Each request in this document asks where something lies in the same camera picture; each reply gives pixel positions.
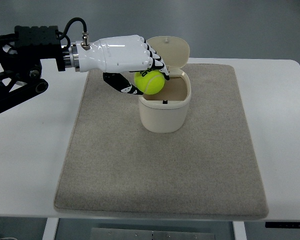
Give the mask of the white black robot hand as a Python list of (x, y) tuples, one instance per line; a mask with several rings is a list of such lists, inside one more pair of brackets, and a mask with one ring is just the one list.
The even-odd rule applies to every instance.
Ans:
[(121, 93), (143, 95), (122, 73), (160, 71), (166, 80), (170, 79), (164, 60), (151, 45), (139, 35), (102, 38), (95, 42), (71, 43), (66, 47), (63, 61), (66, 68), (77, 72), (94, 69), (102, 71), (103, 80)]

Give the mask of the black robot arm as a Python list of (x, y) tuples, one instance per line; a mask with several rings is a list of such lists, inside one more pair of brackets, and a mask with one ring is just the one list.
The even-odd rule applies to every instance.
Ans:
[(66, 69), (57, 26), (20, 26), (0, 35), (0, 114), (48, 89), (41, 78), (45, 59), (54, 59), (58, 71)]

